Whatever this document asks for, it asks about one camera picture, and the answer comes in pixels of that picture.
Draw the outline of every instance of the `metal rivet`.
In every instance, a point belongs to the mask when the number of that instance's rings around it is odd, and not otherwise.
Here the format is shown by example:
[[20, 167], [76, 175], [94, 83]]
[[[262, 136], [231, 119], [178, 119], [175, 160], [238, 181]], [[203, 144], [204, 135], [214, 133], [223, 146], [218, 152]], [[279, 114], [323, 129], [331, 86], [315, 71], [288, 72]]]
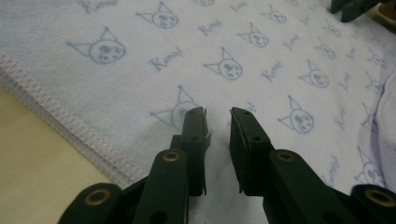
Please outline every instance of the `metal rivet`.
[[396, 206], [396, 201], [386, 192], [378, 189], [367, 189], [364, 191], [364, 195], [373, 203], [377, 203], [384, 207], [394, 207]]
[[279, 152], [277, 153], [277, 158], [282, 161], [294, 161], [294, 155], [289, 152]]
[[163, 155], [165, 161], [177, 161], [180, 158], [177, 152], [167, 152]]
[[96, 189], [85, 198], [85, 204], [96, 206], [104, 203], [110, 197], [110, 190]]

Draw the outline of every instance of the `white towel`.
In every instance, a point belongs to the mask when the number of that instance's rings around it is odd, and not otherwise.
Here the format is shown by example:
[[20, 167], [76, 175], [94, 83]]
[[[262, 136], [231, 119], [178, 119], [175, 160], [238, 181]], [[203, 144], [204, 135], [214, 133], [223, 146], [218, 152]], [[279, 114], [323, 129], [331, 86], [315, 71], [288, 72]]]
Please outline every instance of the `white towel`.
[[329, 186], [395, 188], [375, 115], [396, 38], [366, 16], [341, 23], [330, 3], [8, 0], [0, 80], [123, 188], [205, 107], [208, 194], [191, 201], [191, 223], [262, 223], [262, 199], [238, 194], [233, 106]]

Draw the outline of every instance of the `beige surface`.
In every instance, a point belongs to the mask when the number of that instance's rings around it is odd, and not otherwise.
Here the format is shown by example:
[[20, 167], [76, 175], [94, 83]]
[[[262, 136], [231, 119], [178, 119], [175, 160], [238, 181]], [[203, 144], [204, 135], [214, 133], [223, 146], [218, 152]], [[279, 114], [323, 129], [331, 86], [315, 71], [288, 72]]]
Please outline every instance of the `beige surface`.
[[111, 182], [0, 86], [0, 223], [57, 223], [86, 187]]

